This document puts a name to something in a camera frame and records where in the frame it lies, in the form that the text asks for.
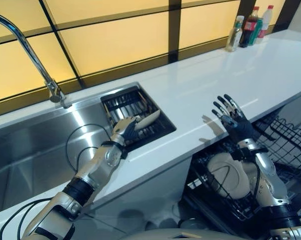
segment green bottle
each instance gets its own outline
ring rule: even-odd
[[[257,23],[256,23],[256,27],[255,27],[254,31],[252,32],[252,34],[250,35],[249,42],[248,42],[249,46],[254,45],[256,38],[257,38],[260,30],[262,29],[262,26],[263,26],[263,19],[261,17],[259,17],[257,20]]]

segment dishwasher rack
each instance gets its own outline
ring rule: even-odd
[[[301,129],[295,129],[293,124],[280,119],[279,111],[280,109],[271,112],[253,123],[256,130],[253,138],[268,148],[268,155],[275,164],[278,176],[288,184],[293,179],[301,179]],[[223,152],[232,153],[237,148],[238,146],[226,137],[194,154],[185,192],[191,193],[192,196],[194,194],[200,196],[213,210],[222,212],[222,219],[225,219],[224,214],[228,212],[231,215],[228,216],[228,221],[235,219],[239,223],[244,223],[250,221],[261,209],[252,194],[249,193],[241,199],[232,199],[207,168],[209,160],[214,155]],[[216,185],[218,189],[221,188],[227,193],[226,197],[215,192],[212,186]],[[288,192],[289,198],[293,196],[292,192]]]

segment dish rack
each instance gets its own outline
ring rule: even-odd
[[[139,115],[143,119],[159,109],[151,98],[137,86],[104,96],[101,98],[101,102],[109,123],[113,127],[126,117]],[[159,117],[151,125],[139,131],[138,138],[125,142],[126,150],[130,152],[175,130],[176,127],[160,111]]]
[[[295,129],[294,125],[287,123],[285,119],[278,117],[276,110],[253,123],[256,132],[254,140],[268,148],[268,155],[274,162],[278,176],[288,184],[292,179],[301,178],[301,129]],[[232,153],[238,148],[229,137],[203,149],[193,156],[191,167],[186,180],[188,192],[199,193],[205,202],[217,211],[227,211],[237,221],[250,220],[261,209],[251,193],[241,199],[232,199],[223,186],[214,178],[207,164],[218,153]],[[227,193],[222,197],[216,193],[212,186],[221,188]]]

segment kitchen counter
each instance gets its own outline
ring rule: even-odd
[[[301,33],[291,30],[273,33],[261,44],[239,48],[236,52],[217,49],[71,93],[68,97],[76,102],[133,82],[145,89],[177,130],[130,152],[86,210],[106,203],[225,137],[224,128],[211,112],[218,95],[229,94],[251,121],[301,95]],[[2,115],[0,128],[53,107],[45,101]],[[21,206],[52,197],[66,184],[0,212],[0,228]],[[25,222],[43,205],[34,207]],[[8,225],[3,239],[16,237],[22,215],[23,212]]]

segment chrome faucet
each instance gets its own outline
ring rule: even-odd
[[[34,63],[42,77],[45,79],[45,85],[47,86],[49,90],[49,99],[53,103],[58,103],[66,109],[71,106],[71,104],[66,104],[65,99],[66,96],[56,83],[56,81],[51,78],[49,73],[46,71],[45,67],[35,54],[33,48],[29,44],[29,42],[26,40],[25,36],[23,35],[22,31],[19,30],[17,26],[15,26],[11,21],[9,21],[7,18],[0,15],[0,24],[5,26],[8,30],[10,30],[17,38],[21,46],[24,48],[28,56],[30,57],[31,61]]]

